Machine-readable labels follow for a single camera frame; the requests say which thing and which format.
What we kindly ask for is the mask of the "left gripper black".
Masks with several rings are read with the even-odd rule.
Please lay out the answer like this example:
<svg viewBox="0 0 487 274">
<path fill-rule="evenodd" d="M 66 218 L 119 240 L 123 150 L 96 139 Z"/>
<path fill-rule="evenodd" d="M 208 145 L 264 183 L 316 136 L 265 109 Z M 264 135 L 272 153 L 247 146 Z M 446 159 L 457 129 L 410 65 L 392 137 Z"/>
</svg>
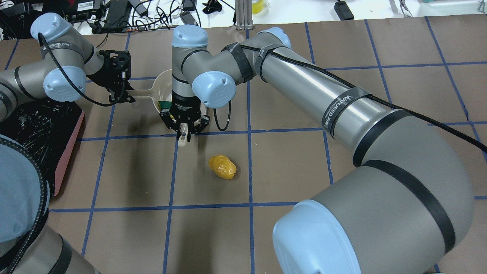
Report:
<svg viewBox="0 0 487 274">
<path fill-rule="evenodd" d="M 91 80 L 109 92 L 108 102 L 111 105 L 136 102 L 136 99 L 126 92 L 132 90 L 129 83 L 132 57 L 129 51 L 101 50 L 99 54 L 103 57 L 103 65 L 91 76 Z"/>
</svg>

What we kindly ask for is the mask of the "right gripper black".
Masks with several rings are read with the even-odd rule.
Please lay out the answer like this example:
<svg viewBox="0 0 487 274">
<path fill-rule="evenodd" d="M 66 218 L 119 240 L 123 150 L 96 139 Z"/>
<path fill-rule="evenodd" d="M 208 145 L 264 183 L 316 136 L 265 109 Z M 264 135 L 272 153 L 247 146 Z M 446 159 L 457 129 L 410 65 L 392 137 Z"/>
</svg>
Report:
<svg viewBox="0 0 487 274">
<path fill-rule="evenodd" d="M 169 130 L 176 132 L 176 138 L 181 137 L 181 123 L 188 124 L 188 133 L 195 135 L 207 128 L 210 122 L 208 115 L 201 115 L 201 101 L 197 96 L 182 96 L 174 90 L 172 105 L 169 110 L 161 110 L 159 116 Z"/>
</svg>

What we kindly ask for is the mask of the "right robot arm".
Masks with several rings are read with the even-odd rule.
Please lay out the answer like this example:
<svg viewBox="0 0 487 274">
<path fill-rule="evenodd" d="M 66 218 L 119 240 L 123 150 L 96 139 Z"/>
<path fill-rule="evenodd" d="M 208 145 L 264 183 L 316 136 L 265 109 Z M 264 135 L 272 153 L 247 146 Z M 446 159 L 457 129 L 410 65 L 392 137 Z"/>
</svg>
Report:
<svg viewBox="0 0 487 274">
<path fill-rule="evenodd" d="M 172 106 L 161 118 L 181 138 L 205 127 L 201 104 L 221 108 L 254 77 L 273 86 L 351 150 L 355 169 L 274 225 L 285 274 L 422 274 L 467 235 L 474 215 L 466 168 L 433 125 L 486 151 L 477 140 L 317 67 L 273 27 L 219 54 L 207 31 L 172 34 Z"/>
</svg>

